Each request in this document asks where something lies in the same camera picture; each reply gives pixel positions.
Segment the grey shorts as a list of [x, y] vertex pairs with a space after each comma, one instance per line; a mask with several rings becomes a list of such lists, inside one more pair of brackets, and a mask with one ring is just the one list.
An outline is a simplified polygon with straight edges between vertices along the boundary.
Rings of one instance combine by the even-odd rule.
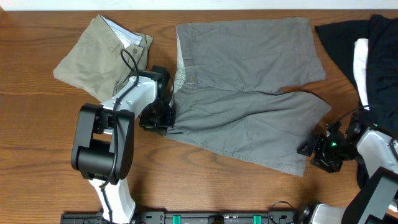
[[176, 120], [167, 137], [303, 176], [297, 149], [330, 110], [312, 93], [284, 91], [326, 77], [309, 19], [186, 23], [176, 33]]

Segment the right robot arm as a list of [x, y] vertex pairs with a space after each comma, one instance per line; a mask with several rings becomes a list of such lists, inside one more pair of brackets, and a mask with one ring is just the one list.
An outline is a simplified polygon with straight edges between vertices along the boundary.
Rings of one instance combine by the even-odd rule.
[[397, 135], [378, 125], [371, 111], [351, 115], [345, 133], [340, 121], [326, 133], [312, 135], [297, 153], [311, 157], [313, 166], [328, 173], [339, 172], [344, 161], [363, 165], [367, 181], [347, 207], [325, 203], [308, 205], [296, 223], [397, 223], [388, 212], [397, 211]]

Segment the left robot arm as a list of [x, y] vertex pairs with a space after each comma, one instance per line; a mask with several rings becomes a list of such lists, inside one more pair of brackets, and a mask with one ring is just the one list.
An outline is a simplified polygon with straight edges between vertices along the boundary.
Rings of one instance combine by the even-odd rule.
[[64, 214], [62, 223], [132, 223], [136, 203], [127, 175], [134, 157], [134, 122], [165, 134], [175, 124], [174, 82], [165, 67], [132, 75], [127, 85], [99, 105], [80, 109], [71, 164], [95, 188], [103, 211]]

